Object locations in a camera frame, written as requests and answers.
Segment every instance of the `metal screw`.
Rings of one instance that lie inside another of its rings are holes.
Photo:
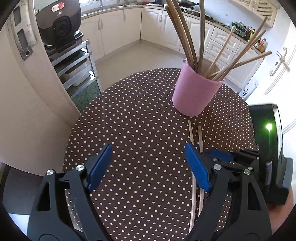
[[[222,168],[222,167],[221,167],[219,164],[215,164],[215,165],[214,165],[214,169],[215,169],[215,170],[221,170],[221,168]]]
[[[251,174],[251,172],[250,172],[250,170],[248,170],[248,169],[245,169],[245,170],[244,170],[244,174],[246,174],[246,175],[250,175],[250,174]]]
[[[49,170],[46,172],[47,175],[52,175],[53,173],[54,173],[53,169],[49,169]]]
[[[77,167],[76,167],[76,170],[77,171],[82,171],[84,169],[84,165],[78,165]]]

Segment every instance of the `green light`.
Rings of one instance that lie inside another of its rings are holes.
[[[271,131],[271,130],[272,130],[272,124],[268,123],[268,124],[266,125],[266,129],[267,129],[268,131]]]

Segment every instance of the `brown tablecloth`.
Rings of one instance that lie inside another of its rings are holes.
[[[118,81],[85,109],[71,132],[64,171],[84,164],[106,143],[112,145],[113,160],[91,199],[114,240],[173,241],[188,234],[192,197],[192,173],[184,156],[184,145],[190,141],[188,119],[196,145],[201,125],[204,151],[257,149],[248,106],[226,85],[198,117],[180,114],[172,104],[179,73],[180,69],[154,69]],[[229,200],[217,229],[224,227]]]

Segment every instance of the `kitchen cabinet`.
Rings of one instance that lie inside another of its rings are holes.
[[[213,40],[210,40],[209,42],[209,46],[207,47],[206,52],[210,53],[213,56],[217,56],[218,53],[220,52],[220,50],[222,49],[222,45],[219,43],[216,43]],[[220,60],[222,60],[223,62],[229,64],[233,57],[234,57],[235,53],[233,53],[232,51],[230,51],[229,49],[225,48],[221,54],[221,56],[219,57]]]
[[[160,34],[160,44],[167,48],[173,49],[177,52],[180,50],[181,42],[179,40],[178,34],[174,28],[174,25],[168,16],[166,11],[163,11],[162,21],[161,21],[161,34]]]
[[[228,37],[229,33],[215,27],[211,39],[216,43],[223,45]],[[226,48],[235,53],[239,47],[240,40],[232,36],[226,45]]]
[[[273,27],[276,18],[277,7],[271,3],[271,0],[229,0],[229,2],[250,10],[261,19],[264,19],[267,16],[266,23],[270,27]]]
[[[162,15],[163,11],[159,9],[142,9],[141,39],[160,44]]]
[[[104,56],[99,15],[81,21],[79,30],[83,32],[83,41],[89,40],[94,60]]]
[[[238,54],[244,49],[245,46],[246,45],[241,42],[233,58],[236,58]],[[250,59],[255,56],[258,56],[258,54],[254,50],[249,49],[249,51],[246,52],[238,62]],[[263,59],[261,58],[251,63],[235,68],[229,72],[226,78],[229,79],[238,87],[240,87],[241,89],[243,89],[247,85],[247,83],[250,81],[250,79],[253,77],[253,75],[261,65],[262,61]]]
[[[189,28],[189,32],[191,34],[195,53],[197,56],[199,56],[200,54],[200,20],[196,18],[188,17],[187,25]],[[214,31],[214,26],[208,23],[205,23],[205,49],[207,49],[207,46],[209,45],[213,31]],[[180,48],[180,53],[184,54],[184,50],[182,46]]]
[[[123,37],[123,10],[102,13],[101,33],[105,55],[125,45]]]
[[[141,37],[142,9],[123,10],[123,45],[130,44]]]

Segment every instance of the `frying pan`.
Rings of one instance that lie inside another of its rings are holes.
[[[188,6],[188,7],[193,7],[195,5],[198,5],[198,3],[191,2],[191,1],[188,1],[188,0],[177,0],[177,2],[182,6]]]

